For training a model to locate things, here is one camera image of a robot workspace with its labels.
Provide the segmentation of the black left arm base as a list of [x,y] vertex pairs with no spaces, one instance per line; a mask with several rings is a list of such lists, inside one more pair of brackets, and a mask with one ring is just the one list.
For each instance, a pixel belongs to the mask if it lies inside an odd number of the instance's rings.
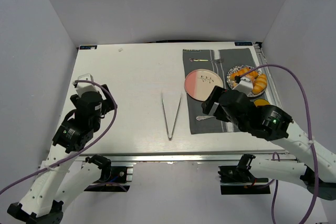
[[102,168],[102,171],[100,178],[89,185],[85,191],[126,193],[130,189],[130,183],[132,182],[133,176],[133,165],[119,165],[101,155],[86,157],[82,167],[87,163],[98,165],[99,168]]

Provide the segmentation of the silver butter knife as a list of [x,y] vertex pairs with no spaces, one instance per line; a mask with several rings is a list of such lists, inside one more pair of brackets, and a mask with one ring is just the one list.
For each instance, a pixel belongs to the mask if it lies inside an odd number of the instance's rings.
[[209,115],[199,115],[196,117],[197,121],[202,121],[202,120],[207,120],[207,119],[211,119],[214,118],[214,116],[209,116]]

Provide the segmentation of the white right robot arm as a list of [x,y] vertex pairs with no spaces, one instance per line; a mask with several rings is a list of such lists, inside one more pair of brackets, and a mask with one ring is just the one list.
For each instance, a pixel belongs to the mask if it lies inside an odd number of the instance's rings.
[[233,123],[241,132],[284,148],[299,160],[288,164],[245,154],[233,171],[234,180],[245,183],[256,178],[277,179],[310,192],[318,185],[321,197],[331,199],[335,191],[335,154],[310,140],[285,111],[274,105],[256,106],[244,93],[218,86],[202,103],[202,110],[220,121]]

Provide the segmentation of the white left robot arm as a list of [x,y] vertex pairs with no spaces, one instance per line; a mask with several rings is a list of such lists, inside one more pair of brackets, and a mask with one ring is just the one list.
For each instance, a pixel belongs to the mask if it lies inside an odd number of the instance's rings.
[[94,155],[66,184],[62,181],[77,156],[96,144],[101,119],[113,111],[117,104],[108,86],[93,81],[76,80],[76,94],[70,97],[75,109],[68,112],[56,131],[49,154],[38,171],[14,182],[15,185],[34,178],[27,194],[9,205],[7,213],[24,223],[60,223],[64,211],[93,182],[108,179],[111,161]]

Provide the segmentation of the silver metal tongs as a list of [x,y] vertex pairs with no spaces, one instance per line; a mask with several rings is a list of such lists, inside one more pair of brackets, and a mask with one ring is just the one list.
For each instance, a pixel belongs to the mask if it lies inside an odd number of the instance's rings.
[[166,125],[166,132],[169,141],[173,138],[175,123],[179,112],[182,99],[182,93],[174,90],[162,90],[161,102]]

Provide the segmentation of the blue corner label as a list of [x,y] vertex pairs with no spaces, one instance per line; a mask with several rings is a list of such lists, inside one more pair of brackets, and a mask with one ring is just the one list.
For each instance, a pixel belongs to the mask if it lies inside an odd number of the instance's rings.
[[97,45],[81,45],[79,50],[96,50]]
[[235,46],[253,46],[253,43],[250,41],[235,41]]

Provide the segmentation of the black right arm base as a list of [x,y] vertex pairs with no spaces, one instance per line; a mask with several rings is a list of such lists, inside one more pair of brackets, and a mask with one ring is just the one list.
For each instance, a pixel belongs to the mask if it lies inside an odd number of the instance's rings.
[[219,166],[221,195],[268,195],[268,178],[256,178],[249,171],[256,156],[244,154],[236,166]]

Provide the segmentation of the patterned bread plate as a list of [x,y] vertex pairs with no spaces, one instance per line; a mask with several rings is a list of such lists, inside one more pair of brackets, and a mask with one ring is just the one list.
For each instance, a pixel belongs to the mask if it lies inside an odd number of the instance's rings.
[[[235,81],[235,76],[237,74],[246,73],[248,70],[252,69],[252,66],[248,65],[239,65],[234,66],[229,69],[226,75],[226,81],[228,86],[233,89],[237,86],[237,82]],[[253,82],[253,89],[252,91],[247,94],[249,98],[255,98],[264,93],[267,87],[267,76],[263,74],[259,69],[249,73],[247,77]]]

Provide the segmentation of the pink and cream plate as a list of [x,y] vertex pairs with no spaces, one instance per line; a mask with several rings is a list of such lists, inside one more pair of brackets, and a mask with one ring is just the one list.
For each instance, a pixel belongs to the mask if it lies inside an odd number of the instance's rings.
[[197,101],[207,100],[215,86],[223,88],[223,81],[218,74],[207,69],[191,71],[184,81],[186,93]]

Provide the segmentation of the blue left corner label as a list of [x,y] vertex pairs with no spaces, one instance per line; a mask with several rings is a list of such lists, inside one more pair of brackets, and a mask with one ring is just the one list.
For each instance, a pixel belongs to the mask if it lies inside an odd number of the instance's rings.
[[81,45],[79,50],[96,50],[97,45]]

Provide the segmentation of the golden bread roll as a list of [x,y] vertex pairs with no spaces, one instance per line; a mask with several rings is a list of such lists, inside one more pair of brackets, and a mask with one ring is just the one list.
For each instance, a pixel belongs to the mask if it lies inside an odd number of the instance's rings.
[[245,74],[246,72],[248,72],[249,70],[250,70],[249,68],[242,68],[242,69],[240,69],[240,70],[238,70],[238,71],[232,73],[232,74],[230,75],[230,79],[231,79],[231,80],[235,80],[235,77],[236,77],[236,76],[241,76],[241,75]]
[[252,89],[252,93],[257,95],[262,93],[267,87],[267,76],[265,74],[261,74],[257,77],[254,82],[254,87]]

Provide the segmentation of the silver fork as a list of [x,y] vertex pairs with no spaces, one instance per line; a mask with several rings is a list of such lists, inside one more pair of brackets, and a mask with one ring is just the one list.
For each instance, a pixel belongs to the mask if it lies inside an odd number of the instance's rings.
[[211,60],[211,62],[213,62],[213,63],[222,63],[222,62],[224,62],[224,60],[223,59],[215,59],[215,60]]

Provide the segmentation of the grey striped placemat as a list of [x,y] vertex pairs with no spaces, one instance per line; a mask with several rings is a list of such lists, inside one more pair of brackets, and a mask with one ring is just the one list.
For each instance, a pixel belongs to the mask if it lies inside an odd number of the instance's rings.
[[196,69],[206,69],[215,72],[221,77],[224,87],[215,86],[211,88],[211,92],[206,96],[205,102],[196,101],[187,96],[188,113],[190,121],[191,134],[205,134],[205,133],[233,133],[239,132],[239,128],[231,123],[222,121],[225,112],[221,106],[217,107],[216,115],[220,118],[212,117],[210,119],[198,121],[196,119],[199,115],[204,115],[203,108],[209,105],[210,98],[214,98],[210,104],[214,105],[220,97],[224,94],[230,94],[231,90],[226,83],[226,75],[232,67],[247,65],[256,67],[250,49],[222,49],[222,50],[183,50],[183,64],[185,74],[191,73]]

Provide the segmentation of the blue right corner label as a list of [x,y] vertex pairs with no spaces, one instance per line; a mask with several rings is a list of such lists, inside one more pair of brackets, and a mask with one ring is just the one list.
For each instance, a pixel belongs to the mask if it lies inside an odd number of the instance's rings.
[[235,41],[235,46],[253,46],[253,43],[250,41]]

